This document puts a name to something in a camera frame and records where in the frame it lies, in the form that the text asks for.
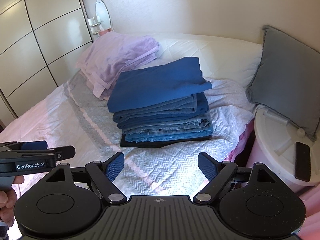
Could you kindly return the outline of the person left hand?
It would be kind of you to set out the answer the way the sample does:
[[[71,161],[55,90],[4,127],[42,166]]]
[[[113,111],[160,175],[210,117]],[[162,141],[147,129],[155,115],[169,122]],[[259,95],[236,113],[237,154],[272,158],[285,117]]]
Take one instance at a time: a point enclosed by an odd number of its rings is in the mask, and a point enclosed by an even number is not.
[[[17,194],[13,188],[8,192],[1,191],[1,220],[7,224],[8,227],[14,224],[14,205],[17,202]]]

